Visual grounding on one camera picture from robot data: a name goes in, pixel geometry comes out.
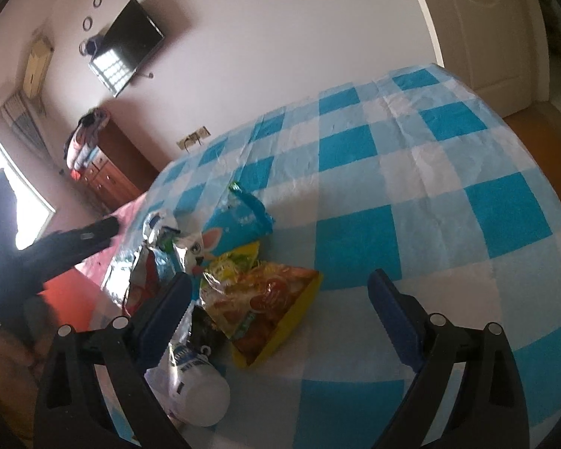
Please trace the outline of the white blue plastic wrapper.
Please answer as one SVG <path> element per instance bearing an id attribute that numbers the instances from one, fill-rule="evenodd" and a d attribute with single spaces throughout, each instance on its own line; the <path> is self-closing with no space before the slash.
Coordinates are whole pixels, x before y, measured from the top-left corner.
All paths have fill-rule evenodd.
<path id="1" fill-rule="evenodd" d="M 174 424 L 211 427 L 226 415 L 229 384 L 212 364 L 225 340 L 205 309 L 191 302 L 159 364 L 145 374 Z"/>

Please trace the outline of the window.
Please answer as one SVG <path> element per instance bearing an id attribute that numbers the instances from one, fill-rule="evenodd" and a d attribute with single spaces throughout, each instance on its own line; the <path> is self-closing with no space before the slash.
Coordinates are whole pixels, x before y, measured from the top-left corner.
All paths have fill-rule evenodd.
<path id="1" fill-rule="evenodd" d="M 55 209 L 29 183 L 1 142 L 0 169 L 7 176 L 16 197 L 16 246 L 22 250 L 44 233 L 55 214 Z"/>

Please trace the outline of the pink printed bed sheet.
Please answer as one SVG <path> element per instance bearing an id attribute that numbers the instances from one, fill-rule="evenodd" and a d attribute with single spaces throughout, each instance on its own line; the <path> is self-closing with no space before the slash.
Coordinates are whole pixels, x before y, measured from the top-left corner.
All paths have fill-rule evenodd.
<path id="1" fill-rule="evenodd" d="M 112 213 L 112 216 L 115 217 L 119 223 L 117 236 L 111 239 L 110 246 L 101 250 L 99 253 L 93 254 L 76 266 L 80 274 L 96 288 L 101 287 L 108 266 L 114 258 L 114 254 L 117 253 L 118 247 L 124 238 L 124 234 L 128 231 L 131 222 L 134 221 L 142 204 L 144 204 L 146 195 L 146 193 L 142 193 L 138 198 L 127 202 Z"/>

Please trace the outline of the red chip bag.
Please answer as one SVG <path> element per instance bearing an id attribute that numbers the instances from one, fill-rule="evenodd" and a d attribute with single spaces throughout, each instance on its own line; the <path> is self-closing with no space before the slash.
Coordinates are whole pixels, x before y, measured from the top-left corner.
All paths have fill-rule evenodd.
<path id="1" fill-rule="evenodd" d="M 142 245 L 134 256 L 134 264 L 129 275 L 128 290 L 122 302 L 122 313 L 132 316 L 148 299 L 160 290 L 156 257 L 152 249 Z"/>

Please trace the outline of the folded blankets pile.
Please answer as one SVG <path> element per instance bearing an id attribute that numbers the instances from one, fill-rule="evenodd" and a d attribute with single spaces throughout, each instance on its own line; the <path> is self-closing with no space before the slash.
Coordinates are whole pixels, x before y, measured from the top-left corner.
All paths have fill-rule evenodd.
<path id="1" fill-rule="evenodd" d="M 78 126 L 64 144 L 64 161 L 71 172 L 81 173 L 89 155 L 98 145 L 99 134 L 110 121 L 110 113 L 104 107 L 94 107 L 78 121 Z"/>

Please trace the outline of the brown wooden cabinet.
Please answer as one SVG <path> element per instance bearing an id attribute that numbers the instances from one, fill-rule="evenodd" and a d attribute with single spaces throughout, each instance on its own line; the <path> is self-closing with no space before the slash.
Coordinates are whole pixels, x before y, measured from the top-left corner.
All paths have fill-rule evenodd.
<path id="1" fill-rule="evenodd" d="M 159 175 L 112 120 L 100 132 L 96 150 L 79 184 L 107 211 L 136 200 Z"/>

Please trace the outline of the patterned curtain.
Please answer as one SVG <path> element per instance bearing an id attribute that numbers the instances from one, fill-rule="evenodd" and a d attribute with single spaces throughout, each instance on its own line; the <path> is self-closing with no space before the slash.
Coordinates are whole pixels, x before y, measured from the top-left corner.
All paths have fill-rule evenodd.
<path id="1" fill-rule="evenodd" d="M 49 147 L 20 91 L 14 92 L 4 101 L 0 112 L 13 134 L 29 150 L 51 168 L 58 169 L 58 163 L 50 153 Z"/>

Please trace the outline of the yellow red snack bag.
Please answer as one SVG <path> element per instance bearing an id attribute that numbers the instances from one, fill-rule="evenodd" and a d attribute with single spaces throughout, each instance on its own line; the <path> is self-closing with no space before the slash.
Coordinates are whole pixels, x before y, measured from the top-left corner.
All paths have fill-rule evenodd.
<path id="1" fill-rule="evenodd" d="M 233 345 L 236 364 L 247 368 L 269 358 L 293 333 L 322 280 L 315 270 L 281 263 L 242 272 L 223 262 L 203 274 L 200 300 Z"/>

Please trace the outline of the white air conditioner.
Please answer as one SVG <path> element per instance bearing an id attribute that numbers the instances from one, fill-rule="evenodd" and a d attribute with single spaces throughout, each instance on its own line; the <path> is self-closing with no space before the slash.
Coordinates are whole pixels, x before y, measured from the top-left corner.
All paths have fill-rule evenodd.
<path id="1" fill-rule="evenodd" d="M 40 37 L 33 43 L 22 84 L 22 90 L 29 100 L 34 100 L 40 94 L 52 55 L 53 46 L 46 37 Z"/>

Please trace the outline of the blue rabbit snack bag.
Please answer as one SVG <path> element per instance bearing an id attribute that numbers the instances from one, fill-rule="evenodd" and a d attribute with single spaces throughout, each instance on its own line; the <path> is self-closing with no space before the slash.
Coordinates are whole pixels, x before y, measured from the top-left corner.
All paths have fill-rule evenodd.
<path id="1" fill-rule="evenodd" d="M 273 224 L 261 200 L 233 181 L 201 232 L 174 239 L 173 253 L 180 270 L 197 277 L 216 257 L 272 234 Z"/>

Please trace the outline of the blue white checkered cloth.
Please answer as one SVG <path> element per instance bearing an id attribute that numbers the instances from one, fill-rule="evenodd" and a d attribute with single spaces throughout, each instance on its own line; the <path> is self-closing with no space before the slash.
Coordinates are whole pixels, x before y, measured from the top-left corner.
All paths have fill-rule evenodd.
<path id="1" fill-rule="evenodd" d="M 122 240 L 105 289 L 120 301 L 148 214 L 201 231 L 236 181 L 275 220 L 267 260 L 318 270 L 305 319 L 231 388 L 195 448 L 368 448 L 413 372 L 367 293 L 374 270 L 457 326 L 505 330 L 539 444 L 561 417 L 561 202 L 506 123 L 435 65 L 289 104 L 171 162 Z"/>

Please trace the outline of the white door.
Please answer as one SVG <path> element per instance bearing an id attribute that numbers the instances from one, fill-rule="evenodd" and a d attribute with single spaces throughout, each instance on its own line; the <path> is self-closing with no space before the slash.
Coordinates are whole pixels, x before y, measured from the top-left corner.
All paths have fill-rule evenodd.
<path id="1" fill-rule="evenodd" d="M 417 0 L 436 61 L 502 117 L 549 100 L 538 0 Z"/>

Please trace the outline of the wall power outlet strip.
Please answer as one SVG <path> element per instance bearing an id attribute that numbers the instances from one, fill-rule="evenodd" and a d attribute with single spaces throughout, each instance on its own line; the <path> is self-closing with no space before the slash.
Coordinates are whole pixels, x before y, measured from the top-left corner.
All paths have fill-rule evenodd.
<path id="1" fill-rule="evenodd" d="M 196 131 L 188 134 L 177 142 L 177 146 L 184 151 L 188 151 L 195 144 L 201 145 L 201 142 L 211 135 L 207 127 L 200 127 Z"/>

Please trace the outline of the blue wall ornament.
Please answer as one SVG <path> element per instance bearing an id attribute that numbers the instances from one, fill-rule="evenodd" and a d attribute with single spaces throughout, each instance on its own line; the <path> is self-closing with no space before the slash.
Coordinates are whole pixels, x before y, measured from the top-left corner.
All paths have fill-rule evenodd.
<path id="1" fill-rule="evenodd" d="M 96 34 L 93 37 L 89 37 L 79 44 L 78 50 L 81 56 L 93 57 L 98 52 L 99 47 L 101 46 L 104 37 L 101 34 Z"/>

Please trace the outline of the black wall television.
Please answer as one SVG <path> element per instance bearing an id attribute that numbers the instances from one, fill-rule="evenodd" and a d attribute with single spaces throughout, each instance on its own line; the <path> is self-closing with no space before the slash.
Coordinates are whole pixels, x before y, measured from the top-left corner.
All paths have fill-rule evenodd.
<path id="1" fill-rule="evenodd" d="M 138 0 L 129 0 L 108 28 L 89 68 L 117 97 L 153 57 L 165 34 Z"/>

